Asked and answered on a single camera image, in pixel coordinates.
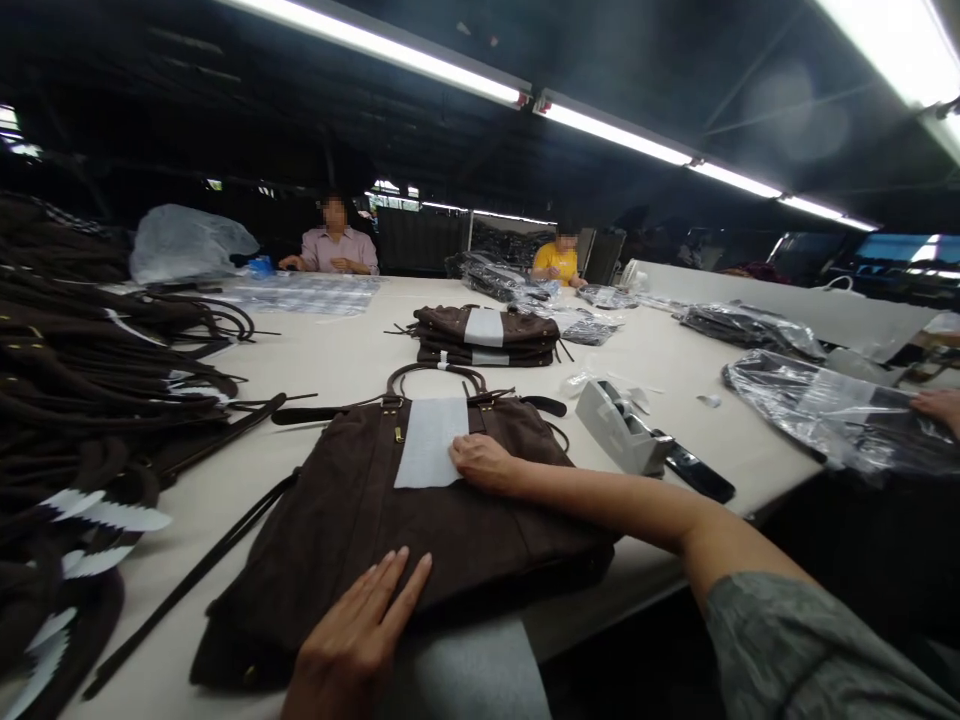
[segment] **light fixture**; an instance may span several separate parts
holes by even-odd
[[[456,212],[470,212],[466,208],[458,208],[456,205],[441,205],[440,203],[423,202],[421,205],[426,207],[440,208],[441,210],[455,210]]]
[[[863,230],[864,232],[876,232],[880,229],[876,225],[870,225],[869,223],[860,222],[859,220],[854,220],[853,218],[848,217],[837,218],[837,222],[843,223],[844,225],[849,225],[857,230]]]
[[[930,0],[817,0],[908,107],[948,102],[960,59]]]
[[[694,172],[700,173],[701,175],[712,177],[714,180],[725,182],[728,185],[733,185],[734,187],[738,187],[741,190],[746,190],[747,192],[751,192],[754,195],[759,195],[760,197],[773,199],[783,195],[782,190],[777,190],[769,185],[764,185],[756,180],[751,180],[743,175],[738,175],[735,172],[724,170],[722,167],[712,163],[702,162],[699,165],[694,164],[689,165],[688,167]]]
[[[219,1],[504,105],[520,107],[526,101],[526,94],[515,87],[496,82],[288,0]]]
[[[803,198],[785,196],[780,198],[780,202],[782,202],[784,205],[789,205],[792,208],[796,208],[797,210],[808,212],[811,215],[825,217],[827,220],[840,220],[843,217],[842,212],[824,207],[823,205],[817,205],[817,203],[812,203],[809,200],[804,200]]]
[[[533,218],[520,217],[519,215],[501,215],[500,213],[492,213],[489,210],[474,210],[474,215],[487,215],[489,217],[499,217],[504,220],[519,220],[521,222],[530,222],[535,225],[556,225],[555,222],[550,222],[549,220],[534,220]]]
[[[567,127],[582,130],[590,135],[609,140],[610,142],[617,143],[617,145],[623,145],[631,150],[636,150],[637,152],[650,155],[673,165],[687,165],[693,161],[693,157],[690,155],[685,155],[665,145],[647,140],[644,137],[614,127],[609,123],[589,117],[576,110],[571,110],[563,105],[557,105],[552,102],[542,102],[540,107],[535,109],[535,112]]]

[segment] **woman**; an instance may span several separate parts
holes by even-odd
[[[295,267],[301,272],[354,273],[379,275],[377,251],[366,233],[347,224],[347,207],[336,193],[323,201],[326,225],[303,234],[303,249],[280,261],[281,268]]]
[[[960,393],[924,394],[914,407],[960,428]],[[520,460],[485,435],[457,438],[450,457],[485,492],[678,555],[730,718],[960,717],[960,703],[722,505],[660,480]],[[283,718],[370,717],[430,573],[426,555],[391,606],[408,555],[388,554],[321,620],[300,650]]]
[[[557,239],[547,243],[533,260],[530,277],[534,280],[559,280],[564,287],[576,289],[587,281],[577,273],[577,233],[572,228],[557,226]]]

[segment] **brown suede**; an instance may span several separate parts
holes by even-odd
[[[478,392],[467,401],[471,433],[490,435],[521,458],[572,464],[532,405],[483,384]],[[243,571],[210,606],[191,682],[282,685],[326,611],[370,565],[404,545],[414,560],[433,553],[417,608],[431,624],[504,611],[602,576],[618,539],[610,532],[463,481],[395,489],[404,448],[398,431],[406,436],[416,402],[388,390],[381,403],[345,409],[330,423]]]

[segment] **plastic sheet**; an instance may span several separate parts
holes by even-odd
[[[514,300],[508,308],[553,320],[560,328],[560,337],[578,345],[603,345],[624,323],[622,317],[600,315],[586,308],[554,305],[530,297]]]
[[[828,466],[851,468],[873,484],[888,472],[960,478],[960,450],[949,430],[911,409],[909,393],[765,350],[722,374],[768,422],[822,454]]]
[[[212,297],[247,312],[362,315],[384,282],[382,277],[286,271],[256,279],[248,272],[223,282],[223,292]]]
[[[458,253],[445,261],[447,276],[461,278],[471,290],[489,295],[500,302],[521,298],[549,301],[560,294],[560,283],[534,282],[504,262],[478,252]]]
[[[796,353],[815,361],[827,357],[807,325],[738,300],[690,305],[678,319],[682,325],[739,347]]]
[[[146,285],[236,273],[231,255],[252,255],[260,244],[238,222],[180,205],[153,208],[140,221],[130,275]]]

